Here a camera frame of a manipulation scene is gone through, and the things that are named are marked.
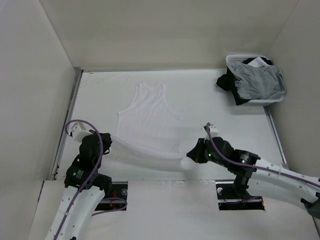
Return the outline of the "white tank top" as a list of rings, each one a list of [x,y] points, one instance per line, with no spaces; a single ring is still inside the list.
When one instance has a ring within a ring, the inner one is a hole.
[[[119,111],[111,135],[113,157],[132,166],[181,172],[187,156],[188,133],[183,117],[167,101],[165,84],[136,85],[130,105]]]

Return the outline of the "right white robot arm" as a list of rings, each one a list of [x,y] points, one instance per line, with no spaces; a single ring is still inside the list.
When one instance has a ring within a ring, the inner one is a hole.
[[[316,219],[320,217],[320,180],[317,177],[302,176],[255,153],[234,149],[221,137],[198,139],[187,157],[197,164],[215,163],[235,175],[230,188],[221,192],[228,199],[246,201],[267,197],[295,205]]]

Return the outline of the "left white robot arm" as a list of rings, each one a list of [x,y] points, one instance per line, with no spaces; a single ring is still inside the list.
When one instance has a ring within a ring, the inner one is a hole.
[[[102,157],[112,144],[109,133],[72,133],[79,153],[66,171],[64,191],[46,240],[79,240],[96,207],[112,195],[112,178],[99,173]]]

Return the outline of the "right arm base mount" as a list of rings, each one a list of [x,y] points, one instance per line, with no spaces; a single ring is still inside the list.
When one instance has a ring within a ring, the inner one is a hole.
[[[265,205],[261,196],[253,196],[247,192],[248,179],[236,176],[231,180],[215,182],[218,209],[220,211],[264,211]]]

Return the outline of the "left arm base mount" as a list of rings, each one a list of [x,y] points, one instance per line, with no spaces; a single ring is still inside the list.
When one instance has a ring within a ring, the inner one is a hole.
[[[111,211],[123,208],[128,197],[128,182],[113,182],[110,190],[95,208],[95,211]]]

